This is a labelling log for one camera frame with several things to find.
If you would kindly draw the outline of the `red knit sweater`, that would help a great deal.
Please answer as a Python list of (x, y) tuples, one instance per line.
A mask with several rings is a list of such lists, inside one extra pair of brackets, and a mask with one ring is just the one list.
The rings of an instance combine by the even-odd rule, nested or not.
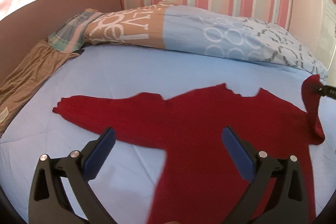
[(166, 152), (148, 223), (219, 223), (228, 215), (248, 184), (222, 143), (227, 126), (274, 157), (298, 157), (314, 219), (309, 146), (321, 144), (325, 135), (313, 85), (319, 85), (317, 75), (303, 82), (305, 110), (264, 89), (244, 97), (220, 84), (168, 100), (153, 93), (124, 99), (73, 96), (62, 98), (53, 111), (93, 133), (111, 127), (119, 141)]

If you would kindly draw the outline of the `light blue bed cover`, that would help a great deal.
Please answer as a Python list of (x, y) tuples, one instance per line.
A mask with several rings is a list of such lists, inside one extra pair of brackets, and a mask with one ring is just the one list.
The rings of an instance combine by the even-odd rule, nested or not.
[[(302, 85), (310, 76), (313, 74), (306, 71), (262, 62), (135, 46), (86, 47), (43, 84), (2, 135), (1, 187), (16, 212), (28, 220), (31, 184), (39, 158), (44, 154), (52, 159), (67, 157), (103, 134), (54, 113), (62, 98), (124, 99), (153, 93), (168, 100), (195, 89), (225, 84), (244, 97), (253, 97), (264, 89), (305, 110)], [(320, 96), (318, 118), (325, 139), (309, 146), (315, 217), (335, 191), (334, 99)], [(130, 144), (116, 137), (98, 175), (88, 184), (117, 223), (148, 223), (166, 158), (163, 149)], [(74, 212), (85, 218), (68, 179), (61, 180)]]

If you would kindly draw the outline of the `white decorated wardrobe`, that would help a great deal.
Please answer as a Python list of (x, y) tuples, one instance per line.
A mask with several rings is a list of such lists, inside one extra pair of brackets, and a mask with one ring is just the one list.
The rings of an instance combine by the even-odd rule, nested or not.
[(330, 70), (335, 56), (335, 0), (322, 0), (322, 19), (316, 56)]

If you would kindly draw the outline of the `brown bed sheet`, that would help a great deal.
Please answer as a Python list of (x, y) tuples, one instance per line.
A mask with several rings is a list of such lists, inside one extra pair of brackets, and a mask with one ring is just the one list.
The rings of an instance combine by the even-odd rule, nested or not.
[(79, 56), (77, 52), (59, 52), (44, 40), (38, 42), (1, 83), (1, 134), (47, 80)]

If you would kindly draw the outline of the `plaid pastel cloth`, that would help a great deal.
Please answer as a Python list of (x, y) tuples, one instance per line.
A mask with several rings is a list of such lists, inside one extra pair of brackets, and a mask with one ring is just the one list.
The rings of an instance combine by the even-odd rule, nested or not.
[(72, 53), (84, 45), (84, 32), (88, 25), (102, 16), (102, 12), (85, 9), (82, 13), (68, 19), (60, 28), (48, 36), (47, 42), (55, 50)]

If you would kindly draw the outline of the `patterned blue brown pillow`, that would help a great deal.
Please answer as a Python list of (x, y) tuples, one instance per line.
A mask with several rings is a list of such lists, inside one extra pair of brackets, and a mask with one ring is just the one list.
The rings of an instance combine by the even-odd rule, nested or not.
[(284, 28), (263, 20), (159, 2), (102, 14), (88, 24), (90, 44), (118, 43), (286, 65), (326, 79), (328, 71)]

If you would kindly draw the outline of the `brown headboard panel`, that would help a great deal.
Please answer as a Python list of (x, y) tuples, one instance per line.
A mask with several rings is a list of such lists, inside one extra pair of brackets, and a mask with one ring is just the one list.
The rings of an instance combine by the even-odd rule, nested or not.
[(95, 9), (120, 11), (120, 0), (37, 0), (1, 20), (1, 81), (23, 60), (34, 45), (47, 38), (69, 18)]

